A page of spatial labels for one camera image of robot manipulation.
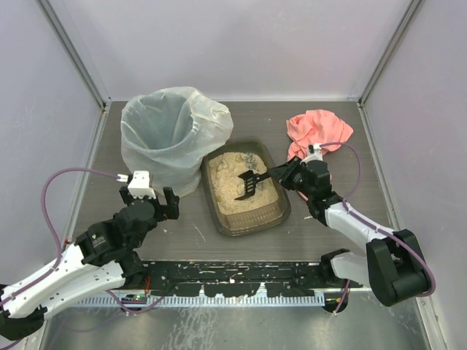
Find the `brown plastic tray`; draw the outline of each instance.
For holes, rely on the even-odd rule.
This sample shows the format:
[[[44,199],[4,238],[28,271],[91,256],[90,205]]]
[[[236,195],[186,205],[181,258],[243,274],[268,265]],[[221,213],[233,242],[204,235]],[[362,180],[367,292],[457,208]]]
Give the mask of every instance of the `brown plastic tray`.
[[[274,180],[273,183],[279,195],[277,201],[267,206],[238,214],[225,215],[220,212],[214,194],[214,187],[212,186],[209,161],[226,152],[251,152],[258,155],[267,168],[276,166],[266,146],[264,146],[260,139],[255,137],[229,140],[224,146],[204,157],[201,164],[201,176],[209,210],[211,211],[216,228],[225,235],[240,236],[260,232],[284,222],[290,216],[290,202],[284,189]]]

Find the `white wall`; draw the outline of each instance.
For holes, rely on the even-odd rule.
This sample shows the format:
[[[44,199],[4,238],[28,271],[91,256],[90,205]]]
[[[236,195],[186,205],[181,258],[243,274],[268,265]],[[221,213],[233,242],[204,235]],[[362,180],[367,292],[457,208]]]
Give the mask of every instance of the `white wall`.
[[[218,99],[359,97],[409,0],[51,2],[119,101],[178,85]]]
[[[0,47],[0,283],[11,284],[55,256],[42,185],[85,164],[99,107],[35,1],[1,2]],[[77,176],[65,175],[47,197],[61,236],[76,190]]]
[[[426,1],[368,102],[403,224],[438,281],[453,349],[467,349],[467,1]]]

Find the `beige litter granules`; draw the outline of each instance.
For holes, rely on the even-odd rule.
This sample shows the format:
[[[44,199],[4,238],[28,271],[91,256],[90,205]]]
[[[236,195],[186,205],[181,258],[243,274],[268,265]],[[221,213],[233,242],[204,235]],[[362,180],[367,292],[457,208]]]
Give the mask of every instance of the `beige litter granules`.
[[[272,180],[267,179],[256,185],[254,196],[244,201],[235,198],[245,194],[244,181],[239,175],[248,170],[257,174],[267,168],[261,158],[252,153],[227,152],[209,161],[214,192],[222,214],[238,214],[267,206],[279,199]]]

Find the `pink cloth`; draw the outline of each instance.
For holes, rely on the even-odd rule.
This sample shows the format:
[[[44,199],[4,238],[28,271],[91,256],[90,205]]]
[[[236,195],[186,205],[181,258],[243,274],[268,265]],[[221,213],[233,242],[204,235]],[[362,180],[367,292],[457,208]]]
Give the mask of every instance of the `pink cloth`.
[[[290,118],[287,122],[287,134],[292,139],[287,155],[288,160],[294,156],[304,159],[308,155],[310,144],[325,142],[345,142],[353,133],[353,129],[340,120],[333,112],[317,109]],[[335,151],[340,145],[323,147],[323,154]]]

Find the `trash bin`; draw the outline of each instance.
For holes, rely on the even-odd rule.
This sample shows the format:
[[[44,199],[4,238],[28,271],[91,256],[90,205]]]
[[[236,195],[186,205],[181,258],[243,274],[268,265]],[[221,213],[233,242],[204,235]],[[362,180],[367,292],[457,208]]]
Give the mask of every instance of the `trash bin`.
[[[226,106],[194,87],[172,87],[132,98],[122,111],[122,158],[128,169],[149,171],[160,194],[193,192],[203,157],[224,145],[234,124]]]

